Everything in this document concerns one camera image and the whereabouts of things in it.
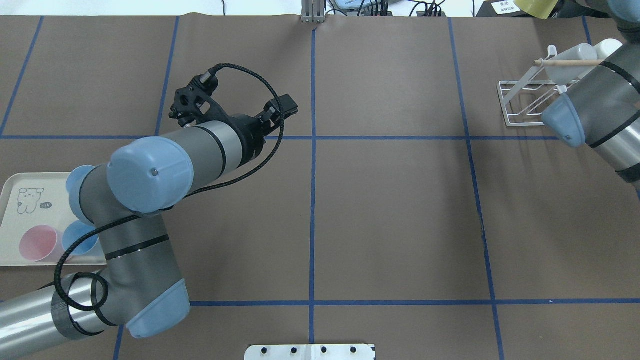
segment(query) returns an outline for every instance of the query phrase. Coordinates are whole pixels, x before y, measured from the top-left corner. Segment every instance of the printed logo on tray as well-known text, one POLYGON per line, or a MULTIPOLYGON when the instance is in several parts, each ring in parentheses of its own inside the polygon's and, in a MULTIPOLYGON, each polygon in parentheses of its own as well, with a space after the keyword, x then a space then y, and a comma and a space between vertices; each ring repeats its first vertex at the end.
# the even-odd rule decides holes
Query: printed logo on tray
POLYGON ((40 205, 41 209, 50 209, 53 205, 50 202, 39 204, 44 193, 43 188, 22 188, 18 194, 18 214, 33 214, 40 205))

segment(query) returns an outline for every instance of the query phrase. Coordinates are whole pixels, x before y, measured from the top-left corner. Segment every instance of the pink cup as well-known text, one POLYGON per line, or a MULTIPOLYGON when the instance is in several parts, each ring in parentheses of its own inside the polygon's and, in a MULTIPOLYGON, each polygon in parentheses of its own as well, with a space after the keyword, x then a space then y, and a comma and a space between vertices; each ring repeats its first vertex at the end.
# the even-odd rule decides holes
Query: pink cup
POLYGON ((20 240, 20 255, 30 261, 57 261, 64 254, 62 236, 53 227, 38 225, 20 240))

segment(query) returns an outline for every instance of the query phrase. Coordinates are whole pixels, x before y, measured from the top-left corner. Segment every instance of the white tray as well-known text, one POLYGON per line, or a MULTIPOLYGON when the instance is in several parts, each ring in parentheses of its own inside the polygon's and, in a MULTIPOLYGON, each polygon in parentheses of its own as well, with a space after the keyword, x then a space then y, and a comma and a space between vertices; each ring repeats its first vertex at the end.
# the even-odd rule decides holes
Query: white tray
MULTIPOLYGON (((55 265, 58 261, 29 261, 20 255, 18 245, 24 233, 37 225, 49 225, 60 232, 76 216, 69 206, 65 184, 69 172, 33 172, 11 176, 0 194, 0 266, 55 265), (18 211, 20 189, 44 189, 35 206, 18 211)), ((106 265, 104 256, 72 256, 69 265, 106 265)))

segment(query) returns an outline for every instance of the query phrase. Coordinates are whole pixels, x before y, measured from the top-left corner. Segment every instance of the blue joint cap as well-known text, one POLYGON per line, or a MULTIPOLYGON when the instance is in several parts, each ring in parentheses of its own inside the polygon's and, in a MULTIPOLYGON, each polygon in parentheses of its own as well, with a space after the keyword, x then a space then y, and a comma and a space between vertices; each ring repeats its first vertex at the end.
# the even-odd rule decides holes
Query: blue joint cap
POLYGON ((542 112, 542 122, 570 147, 578 147, 586 141, 580 117, 567 94, 560 95, 542 112))
POLYGON ((65 184, 67 192, 69 193, 69 206, 71 207, 71 211, 73 211, 78 220, 89 226, 93 226, 93 223, 86 218, 80 207, 80 188, 86 176, 89 175, 93 169, 95 169, 95 167, 91 165, 83 165, 75 168, 71 171, 71 174, 69 174, 67 183, 65 184))
POLYGON ((640 22, 640 2, 637 0, 609 0, 611 12, 626 21, 640 22))
POLYGON ((121 147, 107 165, 113 195, 132 211, 143 214, 175 205, 193 184, 193 163, 177 143, 159 136, 121 147))
POLYGON ((127 329, 134 338, 148 338, 176 326, 190 309, 189 294, 182 279, 134 316, 127 323, 127 329))

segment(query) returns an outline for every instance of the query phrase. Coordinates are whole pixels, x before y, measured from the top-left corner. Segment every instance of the gray robotic arm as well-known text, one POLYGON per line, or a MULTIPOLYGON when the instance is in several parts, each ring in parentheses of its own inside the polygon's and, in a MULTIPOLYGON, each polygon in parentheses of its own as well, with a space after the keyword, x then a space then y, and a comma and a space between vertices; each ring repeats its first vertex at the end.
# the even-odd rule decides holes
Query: gray robotic arm
POLYGON ((611 14, 628 42, 561 95, 542 120, 569 146, 588 144, 640 190, 640 1, 577 1, 611 14))
POLYGON ((191 80, 175 94, 170 117, 184 128, 142 138, 114 152, 111 161, 83 166, 70 175, 70 204, 82 222, 101 232, 107 267, 61 277, 51 286, 0 304, 0 358, 11 359, 69 340, 96 336, 126 325, 135 338, 163 332, 182 321, 190 304, 161 212, 185 197, 238 182, 258 171, 277 150, 284 120, 297 113, 288 95, 278 97, 250 70, 221 64, 191 80), (211 95, 216 72, 232 67, 254 75, 274 99, 260 114, 227 115, 211 95), (200 108, 208 102, 206 113, 200 108), (280 128, 276 147, 251 172, 233 181, 202 188, 255 159, 264 137, 280 128))

